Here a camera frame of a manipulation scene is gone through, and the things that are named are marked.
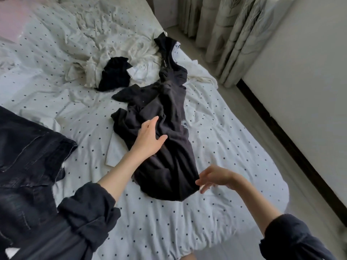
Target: beige curtain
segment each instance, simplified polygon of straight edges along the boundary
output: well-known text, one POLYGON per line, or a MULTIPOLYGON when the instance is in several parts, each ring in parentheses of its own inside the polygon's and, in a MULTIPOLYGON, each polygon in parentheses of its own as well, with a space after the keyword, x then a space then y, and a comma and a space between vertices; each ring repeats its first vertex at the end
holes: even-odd
POLYGON ((293 0, 179 0, 179 27, 206 48, 226 87, 237 84, 293 0))

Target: left hand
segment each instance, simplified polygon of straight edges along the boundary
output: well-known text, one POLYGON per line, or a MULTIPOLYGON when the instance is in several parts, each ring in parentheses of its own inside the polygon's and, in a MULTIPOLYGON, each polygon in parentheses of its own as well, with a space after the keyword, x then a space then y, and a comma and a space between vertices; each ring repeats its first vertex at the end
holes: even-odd
POLYGON ((155 124, 157 123, 158 118, 159 117, 156 116, 151 120, 142 123, 136 141, 130 149, 130 152, 134 153, 136 157, 143 161, 157 153, 168 138, 167 135, 162 135, 159 139, 156 139, 155 124))

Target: white bedsheet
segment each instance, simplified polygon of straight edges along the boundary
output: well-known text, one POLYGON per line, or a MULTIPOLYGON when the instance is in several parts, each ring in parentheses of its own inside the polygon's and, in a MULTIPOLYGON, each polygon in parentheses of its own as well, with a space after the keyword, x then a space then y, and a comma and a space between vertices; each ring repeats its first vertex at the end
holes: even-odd
MULTIPOLYGON (((114 161, 119 161, 126 152, 124 141, 113 132, 110 118, 118 108, 126 108, 125 103, 111 99, 118 90, 101 93, 85 87, 83 72, 78 72, 76 79, 65 81, 72 62, 83 63, 90 56, 97 60, 104 49, 91 36, 91 27, 79 26, 83 23, 81 13, 92 9, 89 2, 99 2, 100 7, 107 4, 109 11, 115 11, 108 20, 117 20, 118 25, 123 24, 128 30, 134 31, 131 20, 136 18, 151 26, 143 28, 143 32, 136 31, 137 35, 148 37, 162 31, 145 0, 61 1, 37 8, 36 17, 28 22, 19 44, 0 42, 0 50, 15 60, 19 71, 10 76, 7 75, 11 70, 2 73, 0 89, 24 84, 0 104, 17 114, 26 109, 54 118, 61 133, 79 144, 65 163, 66 177, 53 188, 57 204, 86 182, 96 182, 110 171, 105 162, 112 135, 118 142, 114 145, 117 153, 114 161), (128 16, 122 18, 121 12, 125 11, 128 16), (20 69, 31 69, 32 74, 20 69)), ((99 18, 103 16, 106 14, 100 10, 99 18)), ((125 30, 113 25, 100 39, 122 40, 118 33, 125 30)), ((94 30, 100 27, 104 25, 94 22, 94 30)), ((241 173, 284 211, 289 200, 287 184, 269 155, 228 109, 216 90, 215 79, 181 50, 175 58, 189 71, 185 113, 198 171, 215 163, 241 173)), ((240 197, 225 187, 211 188, 204 195, 195 193, 184 202, 174 202, 152 199, 130 181, 117 207, 122 217, 94 254, 94 260, 177 259, 255 226, 240 197)))

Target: right hand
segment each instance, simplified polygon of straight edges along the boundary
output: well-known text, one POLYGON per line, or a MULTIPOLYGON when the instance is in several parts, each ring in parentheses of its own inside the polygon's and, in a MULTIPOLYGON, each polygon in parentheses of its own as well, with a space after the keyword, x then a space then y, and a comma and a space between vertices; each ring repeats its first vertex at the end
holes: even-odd
POLYGON ((225 185, 234 190, 239 180, 245 179, 242 175, 217 165, 211 165, 199 174, 200 179, 196 185, 202 186, 201 193, 206 192, 211 186, 225 185))

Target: forearm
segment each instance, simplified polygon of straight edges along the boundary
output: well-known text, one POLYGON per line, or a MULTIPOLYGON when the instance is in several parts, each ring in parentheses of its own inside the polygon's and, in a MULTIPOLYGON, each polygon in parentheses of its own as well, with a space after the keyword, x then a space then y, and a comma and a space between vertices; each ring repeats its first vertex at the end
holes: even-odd
POLYGON ((282 213, 276 209, 258 190, 245 178, 236 180, 234 189, 244 201, 262 234, 268 225, 282 213))
POLYGON ((98 184, 106 189, 117 202, 132 174, 142 162, 143 159, 139 158, 136 153, 130 151, 124 155, 120 162, 108 174, 98 181, 98 184))

